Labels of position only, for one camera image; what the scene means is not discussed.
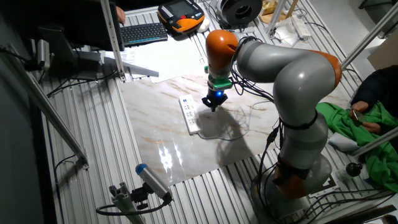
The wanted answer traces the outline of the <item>bare human hand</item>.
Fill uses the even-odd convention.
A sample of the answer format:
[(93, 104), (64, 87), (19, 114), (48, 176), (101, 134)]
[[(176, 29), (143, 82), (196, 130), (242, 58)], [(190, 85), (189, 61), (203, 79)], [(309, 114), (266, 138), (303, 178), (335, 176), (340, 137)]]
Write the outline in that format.
[(117, 16), (118, 16), (118, 21), (121, 24), (125, 24), (125, 22), (126, 22), (125, 12), (118, 6), (116, 6), (116, 12), (117, 12)]
[(381, 132), (381, 127), (377, 123), (363, 122), (362, 126), (370, 133), (379, 134)]
[(368, 108), (369, 108), (369, 104), (365, 101), (358, 101), (351, 105), (352, 111), (357, 111), (360, 113), (366, 111)]

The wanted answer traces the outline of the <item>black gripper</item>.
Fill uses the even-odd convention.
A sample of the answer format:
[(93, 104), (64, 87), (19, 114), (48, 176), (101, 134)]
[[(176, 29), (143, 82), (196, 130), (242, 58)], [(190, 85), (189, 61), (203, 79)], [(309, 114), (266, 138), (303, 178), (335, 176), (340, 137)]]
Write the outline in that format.
[(221, 106), (226, 100), (228, 96), (224, 93), (224, 90), (208, 90), (208, 94), (206, 97), (202, 98), (202, 103), (207, 106), (212, 112), (215, 112), (215, 109)]

